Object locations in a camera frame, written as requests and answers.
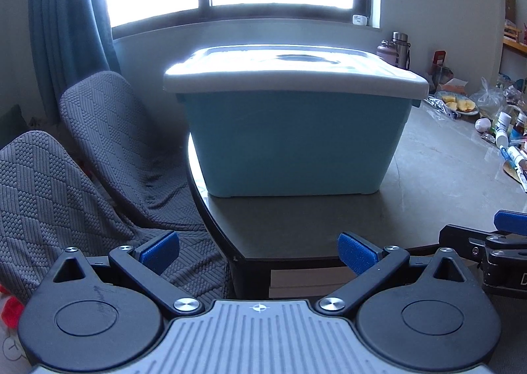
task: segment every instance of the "textured gray fabric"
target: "textured gray fabric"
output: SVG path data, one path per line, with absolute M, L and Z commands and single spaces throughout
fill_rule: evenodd
M 205 230 L 179 147 L 164 143 L 130 84 L 99 72 L 68 89 L 61 116 L 92 171 L 141 227 Z
M 234 298 L 228 263 L 206 231 L 179 234 L 179 256 L 161 275 L 173 285 L 199 297 L 205 306 L 213 300 Z
M 30 131 L 0 150 L 0 283 L 22 302 L 66 247 L 107 255 L 159 233 L 120 218 L 49 134 Z M 187 234 L 165 278 L 204 303 L 225 298 L 228 265 L 207 233 Z

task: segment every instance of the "white lid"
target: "white lid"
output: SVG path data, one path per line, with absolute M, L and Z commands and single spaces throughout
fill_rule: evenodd
M 174 93 L 296 90 L 425 99 L 429 84 L 375 54 L 306 45 L 205 48 L 165 72 Z
M 508 127 L 511 123 L 511 116 L 506 112 L 500 112 L 500 116 L 497 118 L 497 122 L 504 127 Z
M 498 148 L 509 146 L 509 137 L 507 136 L 507 131 L 504 129 L 496 130 L 496 146 Z

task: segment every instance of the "table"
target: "table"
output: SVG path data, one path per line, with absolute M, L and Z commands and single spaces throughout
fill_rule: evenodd
M 527 195 L 503 172 L 499 150 L 472 122 L 425 103 L 412 108 L 372 195 L 217 198 L 207 193 L 191 137 L 188 159 L 194 201 L 242 298 L 311 297 L 346 283 L 353 275 L 336 244 L 343 231 L 418 253 L 437 244 L 446 224 L 493 231 L 499 209 L 527 211 Z

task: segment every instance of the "circular cover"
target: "circular cover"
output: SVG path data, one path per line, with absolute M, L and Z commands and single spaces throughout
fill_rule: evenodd
M 28 303 L 19 336 L 32 364 L 66 372 L 108 370 L 141 355 L 161 334 L 163 319 L 149 298 L 75 282 L 82 281 L 62 283 L 62 294 L 34 295 Z
M 385 290 L 357 313 L 365 344 L 399 366 L 453 372 L 485 361 L 500 337 L 501 324 L 479 289 L 450 281 Z

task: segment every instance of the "box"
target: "box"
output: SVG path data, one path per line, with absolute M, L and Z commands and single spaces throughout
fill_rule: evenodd
M 376 55 L 302 45 L 203 49 L 164 88 L 184 104 L 217 197 L 376 192 L 429 91 Z

